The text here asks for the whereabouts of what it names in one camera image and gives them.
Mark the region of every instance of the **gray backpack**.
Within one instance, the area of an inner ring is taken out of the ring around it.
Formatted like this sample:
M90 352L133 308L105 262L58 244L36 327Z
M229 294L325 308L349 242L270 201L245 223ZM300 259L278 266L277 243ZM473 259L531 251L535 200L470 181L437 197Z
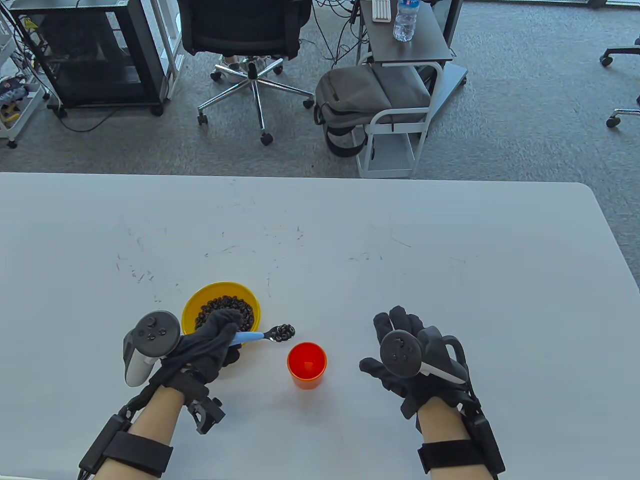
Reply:
M390 108L428 107L431 96L410 66L381 67L367 63L336 68L325 73L316 87L314 120L322 125L324 139L338 157L353 157L367 144L368 137L353 147L339 147L330 138L350 133L356 126L368 124L383 110ZM418 122L421 114L388 115L381 122Z

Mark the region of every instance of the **black desk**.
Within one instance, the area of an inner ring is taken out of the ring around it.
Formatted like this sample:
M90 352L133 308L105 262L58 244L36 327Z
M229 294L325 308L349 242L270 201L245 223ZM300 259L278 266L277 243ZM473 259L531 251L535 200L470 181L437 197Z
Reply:
M444 68L442 91L432 105L437 115L442 106L449 100L455 89L466 83L467 69L455 65L451 51L444 39L442 30L433 10L428 4L422 3L418 11L415 33L409 42L399 42L393 36L394 20L396 19L397 0L391 0L391 22L379 23L373 21L371 0L360 0L360 34L356 54L356 62L360 63L360 48L362 46L363 27L367 26L369 46L373 61L384 67L394 65L421 65L429 61L436 61Z
M445 62L453 60L447 42L429 5L422 4L418 10L415 33L409 42L398 42L394 38L394 20L397 0L391 0L389 23L374 22L370 0L361 0L361 20L367 26L373 59L376 63L402 63L419 66L428 61Z

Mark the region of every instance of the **black cabinet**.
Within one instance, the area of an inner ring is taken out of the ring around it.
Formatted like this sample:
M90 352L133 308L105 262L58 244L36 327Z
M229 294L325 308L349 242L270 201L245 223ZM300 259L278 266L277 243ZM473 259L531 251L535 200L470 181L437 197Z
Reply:
M15 0L10 11L63 109L162 111L168 83L140 0Z

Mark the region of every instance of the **yellow bowl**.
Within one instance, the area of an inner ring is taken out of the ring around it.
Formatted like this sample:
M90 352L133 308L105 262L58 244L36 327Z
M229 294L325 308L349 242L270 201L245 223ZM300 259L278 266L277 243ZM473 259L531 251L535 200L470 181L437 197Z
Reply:
M182 311L182 331L184 334L191 335L196 331L196 318L198 318L202 305L206 305L208 301L215 300L224 295L230 297L236 296L251 305L253 309L253 326L251 327L251 331L257 332L258 328L260 328L260 303L258 303L255 295L244 285L234 282L218 282L198 290L189 299L187 305L185 305Z

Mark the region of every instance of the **gray carpet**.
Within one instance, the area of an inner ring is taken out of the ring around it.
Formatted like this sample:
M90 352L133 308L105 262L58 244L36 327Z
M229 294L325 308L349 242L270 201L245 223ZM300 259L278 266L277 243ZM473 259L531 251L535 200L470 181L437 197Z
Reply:
M327 9L318 19L334 46L344 21ZM469 69L432 124L417 177L454 180L583 182L595 192L620 248L640 281L640 118L609 130L614 107L632 108L640 94L640 58L617 56L604 69L607 46L631 44L640 11L589 10L500 3L464 5L453 48ZM281 80L313 90L330 62L312 20L298 58ZM196 106L221 91L209 80L215 56L187 55L182 79L161 118L117 113L96 131L65 130L40 111L16 150L0 147L0 170L20 172L155 173L355 177L352 159L336 159L299 98L263 95L275 137L259 142L249 92L214 106L199 127ZM341 65L353 64L353 57ZM86 128L104 112L72 111Z

